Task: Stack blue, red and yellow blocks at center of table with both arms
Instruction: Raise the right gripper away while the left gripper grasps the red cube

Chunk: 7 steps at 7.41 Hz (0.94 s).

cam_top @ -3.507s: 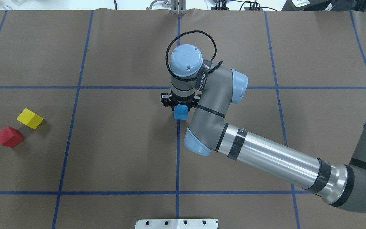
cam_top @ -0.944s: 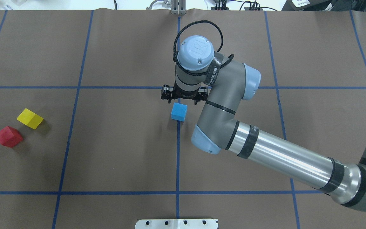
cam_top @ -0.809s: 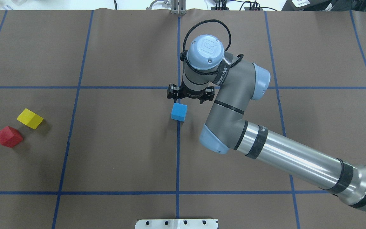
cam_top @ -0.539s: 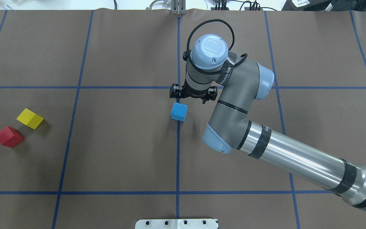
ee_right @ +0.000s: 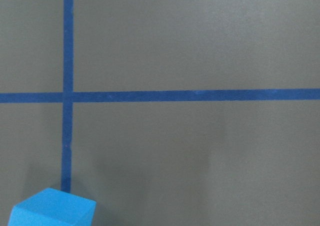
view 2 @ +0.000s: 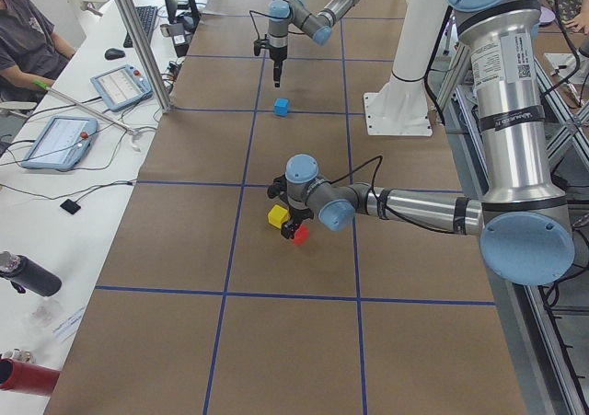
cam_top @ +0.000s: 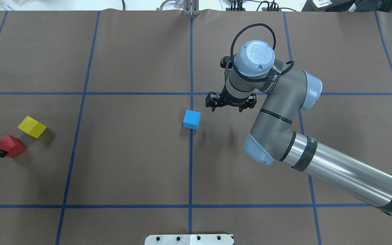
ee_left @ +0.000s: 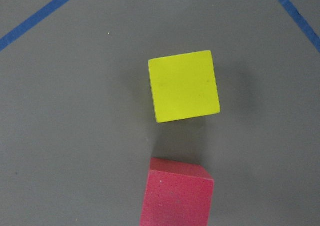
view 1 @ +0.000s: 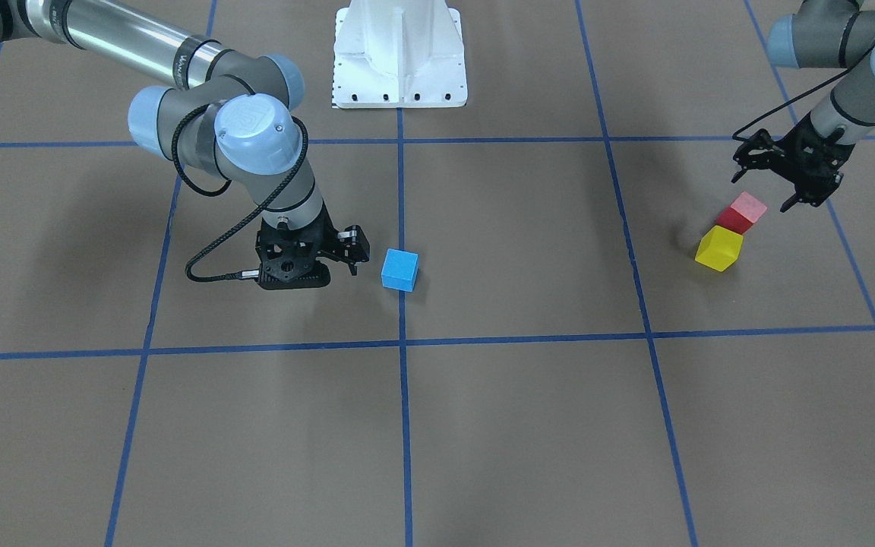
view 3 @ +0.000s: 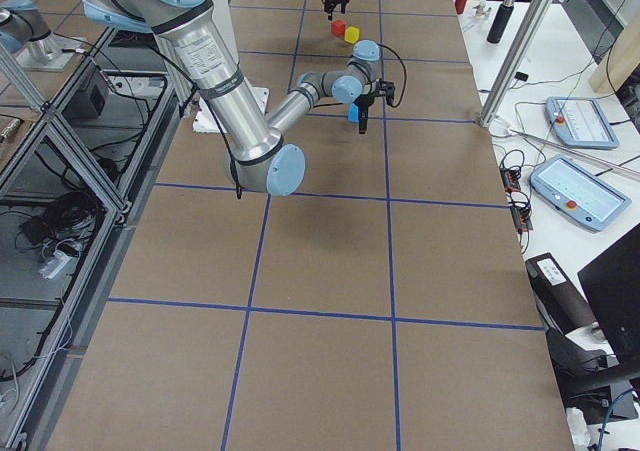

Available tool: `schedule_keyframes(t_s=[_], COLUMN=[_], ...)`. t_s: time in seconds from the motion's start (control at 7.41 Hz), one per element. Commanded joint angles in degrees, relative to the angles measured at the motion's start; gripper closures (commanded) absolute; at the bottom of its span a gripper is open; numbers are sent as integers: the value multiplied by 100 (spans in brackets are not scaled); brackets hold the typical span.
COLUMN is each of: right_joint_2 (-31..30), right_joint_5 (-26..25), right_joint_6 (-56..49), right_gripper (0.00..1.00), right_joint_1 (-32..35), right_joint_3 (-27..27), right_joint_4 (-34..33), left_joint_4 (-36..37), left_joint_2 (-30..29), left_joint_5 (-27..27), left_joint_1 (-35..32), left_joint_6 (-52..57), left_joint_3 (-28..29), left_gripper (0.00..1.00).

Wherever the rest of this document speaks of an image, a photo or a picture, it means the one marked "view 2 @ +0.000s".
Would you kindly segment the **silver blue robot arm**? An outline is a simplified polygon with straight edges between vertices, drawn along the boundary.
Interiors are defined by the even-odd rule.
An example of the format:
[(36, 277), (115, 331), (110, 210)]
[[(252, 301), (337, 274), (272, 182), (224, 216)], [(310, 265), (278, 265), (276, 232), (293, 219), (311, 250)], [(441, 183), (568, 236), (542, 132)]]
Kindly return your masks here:
[(397, 220), (443, 234), (479, 238), (485, 264), (504, 279), (544, 285), (575, 257), (564, 192), (550, 177), (545, 113), (537, 88), (532, 30), (538, 0), (447, 0), (459, 40), (470, 50), (488, 175), (480, 200), (378, 188), (337, 187), (312, 157), (291, 157), (272, 194), (289, 208), (282, 235), (306, 219), (339, 231), (358, 214)]
[(275, 0), (268, 7), (268, 32), (254, 42), (254, 54), (262, 49), (270, 53), (273, 61), (272, 79), (275, 87), (281, 85), (283, 62), (287, 59), (288, 36), (291, 25), (300, 29), (313, 42), (324, 45), (332, 29), (360, 0), (330, 0), (317, 14), (311, 13), (303, 0)]

